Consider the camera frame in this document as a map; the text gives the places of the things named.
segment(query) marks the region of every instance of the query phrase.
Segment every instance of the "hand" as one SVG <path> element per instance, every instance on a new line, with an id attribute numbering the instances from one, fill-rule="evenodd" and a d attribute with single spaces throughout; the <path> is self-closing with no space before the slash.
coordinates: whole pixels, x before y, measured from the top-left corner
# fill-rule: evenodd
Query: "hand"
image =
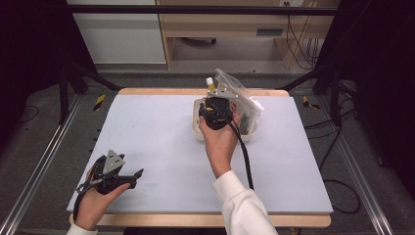
<path id="1" fill-rule="evenodd" d="M 234 114 L 233 119 L 239 125 L 241 117 Z M 218 130 L 212 130 L 207 126 L 204 117 L 199 119 L 199 129 L 205 138 L 207 158 L 216 178 L 231 170 L 232 155 L 238 138 L 229 125 Z"/>
<path id="2" fill-rule="evenodd" d="M 95 188 L 85 192 L 79 205 L 79 211 L 75 224 L 85 230 L 93 231 L 103 217 L 107 207 L 129 188 L 130 184 L 122 184 L 107 195 L 98 193 Z"/>

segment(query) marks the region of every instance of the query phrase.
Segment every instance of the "white bottle cap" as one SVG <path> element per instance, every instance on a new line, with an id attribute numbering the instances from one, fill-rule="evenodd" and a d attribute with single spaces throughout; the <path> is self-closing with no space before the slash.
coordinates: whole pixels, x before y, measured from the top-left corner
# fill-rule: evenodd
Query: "white bottle cap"
<path id="1" fill-rule="evenodd" d="M 211 79 L 211 77 L 207 78 L 207 85 L 212 85 L 213 84 L 213 79 Z"/>

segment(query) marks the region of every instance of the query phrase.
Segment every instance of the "right hand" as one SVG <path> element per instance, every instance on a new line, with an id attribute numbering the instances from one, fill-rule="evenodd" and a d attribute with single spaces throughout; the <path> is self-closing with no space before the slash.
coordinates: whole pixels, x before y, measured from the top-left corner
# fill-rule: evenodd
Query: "right hand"
<path id="1" fill-rule="evenodd" d="M 234 114 L 233 119 L 239 125 L 241 117 Z M 238 138 L 229 125 L 218 130 L 207 126 L 204 117 L 199 118 L 199 129 L 205 138 L 207 158 L 216 178 L 231 170 L 232 155 Z"/>

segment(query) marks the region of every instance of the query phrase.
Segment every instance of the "left hand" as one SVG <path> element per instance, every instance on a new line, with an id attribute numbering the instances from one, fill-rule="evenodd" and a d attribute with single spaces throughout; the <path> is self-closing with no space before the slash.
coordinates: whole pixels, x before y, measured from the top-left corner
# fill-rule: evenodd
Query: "left hand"
<path id="1" fill-rule="evenodd" d="M 102 195 L 95 188 L 85 192 L 79 205 L 79 211 L 75 224 L 85 230 L 93 231 L 95 226 L 103 217 L 107 207 L 129 188 L 130 184 L 122 184 L 114 189 L 113 192 Z"/>

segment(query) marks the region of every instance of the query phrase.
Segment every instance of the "white cabinet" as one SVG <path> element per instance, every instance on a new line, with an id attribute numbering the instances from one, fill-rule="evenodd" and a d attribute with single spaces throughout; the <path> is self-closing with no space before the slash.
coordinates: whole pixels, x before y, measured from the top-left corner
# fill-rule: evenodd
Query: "white cabinet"
<path id="1" fill-rule="evenodd" d="M 156 5 L 154 0 L 68 0 L 68 4 Z M 95 64 L 165 64 L 157 14 L 73 14 Z"/>

